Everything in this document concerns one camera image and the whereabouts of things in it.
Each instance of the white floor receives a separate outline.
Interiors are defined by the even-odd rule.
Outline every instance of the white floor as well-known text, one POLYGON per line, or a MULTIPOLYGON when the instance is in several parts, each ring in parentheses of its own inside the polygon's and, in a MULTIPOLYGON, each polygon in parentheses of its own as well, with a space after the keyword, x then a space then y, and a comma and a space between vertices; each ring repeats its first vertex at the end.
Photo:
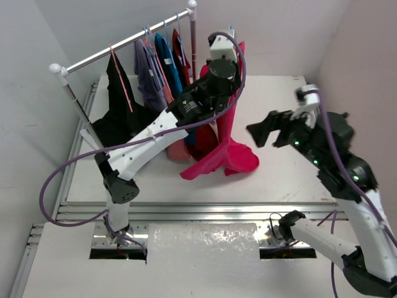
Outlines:
MULTIPOLYGON (((130 77, 134 95, 141 98, 134 76, 130 77)), ((264 148, 256 148, 245 130, 248 124, 262 121, 274 109, 294 109, 294 90, 305 84, 303 77, 248 76, 246 88, 236 110, 233 138, 247 144, 260 158, 259 168, 251 174, 225 177, 223 170, 187 181, 179 173, 189 164, 168 160, 164 153, 151 160, 136 176, 140 195, 134 202, 324 202, 331 196, 316 178, 316 168, 290 147, 272 148, 276 133, 264 148)), ((90 118, 102 117, 107 109, 107 77, 101 77, 90 118)), ((81 153, 89 151, 83 143, 81 153)), ((67 201, 105 202, 102 176, 93 160, 78 161, 67 201)))
MULTIPOLYGON (((147 265, 89 260, 94 227, 47 223, 23 298, 333 297, 329 260, 260 260, 253 223, 151 224, 147 265)), ((337 222, 335 233, 355 239, 349 222, 337 222)), ((336 284, 339 297, 364 297, 338 268, 336 284)))

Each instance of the clothes rack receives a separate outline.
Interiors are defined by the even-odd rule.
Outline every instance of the clothes rack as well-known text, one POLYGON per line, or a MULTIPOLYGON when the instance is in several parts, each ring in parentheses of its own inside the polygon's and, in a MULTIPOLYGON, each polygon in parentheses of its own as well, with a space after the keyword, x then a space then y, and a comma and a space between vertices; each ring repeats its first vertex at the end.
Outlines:
MULTIPOLYGON (((196 57, 197 57, 197 48, 196 48, 196 18, 197 18, 197 2, 195 0, 189 0, 187 3, 187 9, 184 11, 175 14, 174 16, 156 24, 150 27, 150 30, 152 32, 156 32, 162 28, 164 28, 167 25, 170 25, 172 23, 175 23, 178 19, 183 19, 187 16, 189 16, 190 19, 190 37, 192 40, 192 71, 193 71, 193 80, 196 80, 196 57)), ((145 31, 142 30, 135 35, 130 36, 129 38, 126 38, 125 40, 122 40, 121 42, 116 43, 115 45, 112 45, 112 48, 108 47, 102 51, 97 52, 96 54, 93 54, 92 56, 81 60, 80 62, 77 62, 67 68, 53 63, 50 65, 49 69, 50 71, 58 78, 60 81, 63 89, 66 91, 68 96, 71 98, 71 100, 74 102, 75 108, 81 118, 81 120, 84 122, 89 134, 92 136, 94 141, 97 143, 97 146, 99 148, 103 148, 103 144, 99 140, 97 134, 94 131, 94 128, 92 127, 91 121, 89 120, 88 115, 84 111, 81 103, 79 102, 78 98, 74 94, 71 86, 69 85, 68 80, 66 77, 70 75, 71 73, 75 72, 76 70, 79 70, 80 68, 83 68, 92 62, 97 61, 98 59, 101 59, 107 55, 110 55, 111 50, 116 51, 120 48, 125 47, 126 45, 129 45, 133 42, 135 42, 138 39, 141 39, 145 36, 145 31)))

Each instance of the bright pink garment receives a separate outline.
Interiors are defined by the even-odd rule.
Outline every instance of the bright pink garment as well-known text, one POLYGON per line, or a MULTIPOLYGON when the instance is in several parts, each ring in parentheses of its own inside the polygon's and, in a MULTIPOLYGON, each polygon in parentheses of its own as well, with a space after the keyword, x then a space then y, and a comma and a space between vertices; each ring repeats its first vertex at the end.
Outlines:
MULTIPOLYGON (((245 50, 244 42, 240 43, 241 49, 245 50)), ((200 72, 200 77, 205 75, 208 67, 204 66, 200 72)), ((234 106, 227 114, 216 120, 218 127, 219 146, 210 154, 198 161, 196 164, 181 172, 181 177, 186 180, 193 180, 201 174, 209 174, 221 166, 225 166, 225 175, 229 176, 236 173, 248 173, 254 171, 259 166, 258 157, 252 150, 243 144, 237 143, 231 138, 233 127, 234 106)))

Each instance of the white wall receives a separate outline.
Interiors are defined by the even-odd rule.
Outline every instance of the white wall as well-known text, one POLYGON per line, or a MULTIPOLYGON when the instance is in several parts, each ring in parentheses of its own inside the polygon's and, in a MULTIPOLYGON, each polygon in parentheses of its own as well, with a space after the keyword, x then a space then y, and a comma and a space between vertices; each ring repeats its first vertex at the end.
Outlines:
MULTIPOLYGON (((145 25, 186 7, 187 0, 35 0, 66 56, 76 63, 125 39, 145 25)), ((247 43, 250 75, 305 75, 313 78, 350 0, 197 0, 199 65, 208 58, 207 36, 231 24, 247 43)), ((182 21, 190 51, 188 19, 182 21)), ((132 47, 120 50, 132 73, 132 47)), ((105 72, 109 58, 79 71, 91 83, 105 72)))
POLYGON ((397 1, 354 0, 319 73, 328 106, 350 113, 353 150, 375 171, 397 229, 397 1))
MULTIPOLYGON (((31 225, 44 222, 39 190, 66 161, 78 118, 48 71, 68 60, 33 0, 0 1, 0 28, 0 297, 8 297, 31 225)), ((49 212, 60 178, 47 193, 49 212)))

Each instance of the silver pole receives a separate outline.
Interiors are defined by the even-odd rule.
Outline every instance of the silver pole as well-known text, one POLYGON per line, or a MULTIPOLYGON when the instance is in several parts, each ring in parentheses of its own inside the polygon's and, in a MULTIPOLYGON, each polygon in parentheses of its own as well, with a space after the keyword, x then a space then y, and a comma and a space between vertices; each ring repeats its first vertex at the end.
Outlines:
MULTIPOLYGON (((165 24, 166 25, 172 24, 172 23, 176 22, 178 20, 178 18, 182 19, 184 17, 187 17, 188 15, 189 15, 189 11, 186 9, 186 10, 182 11, 181 13, 179 13, 178 16, 175 15, 173 17, 170 17, 169 19, 166 19, 165 24)), ((156 32, 164 27, 165 27, 164 22, 161 22, 161 23, 151 26, 150 30, 152 32, 156 32)), ((136 41, 138 39, 141 39, 144 36, 145 36, 145 31, 141 31, 135 35, 132 35, 131 37, 129 37, 125 40, 122 40, 119 43, 116 43, 115 45, 112 45, 112 49, 114 51, 116 51, 122 47, 125 47, 126 45, 129 45, 130 43, 133 43, 134 41, 136 41)), ((80 68, 82 68, 98 59, 101 59, 109 54, 110 54, 110 47, 94 54, 93 56, 90 56, 84 60, 81 60, 80 62, 77 62, 76 64, 74 64, 72 66, 69 66, 66 70, 67 70, 68 74, 70 74, 70 73, 72 73, 76 70, 79 70, 80 68)))
POLYGON ((197 79, 196 61, 197 61, 197 45, 196 45, 196 21, 190 21, 190 37, 192 39, 192 71, 193 80, 197 79))
POLYGON ((74 105, 76 106, 76 110, 80 116, 80 118, 85 121, 86 128, 89 132, 89 134, 92 136, 96 144, 98 145, 99 148, 103 148, 102 142, 99 140, 97 134, 95 133, 94 128, 92 127, 91 121, 89 120, 88 115, 84 111, 83 107, 80 105, 79 100, 77 99, 76 95, 74 95, 74 92, 72 88, 70 88, 70 85, 67 84, 66 86, 63 86, 63 89, 65 89, 66 93, 68 93, 69 97, 72 99, 74 102, 74 105))

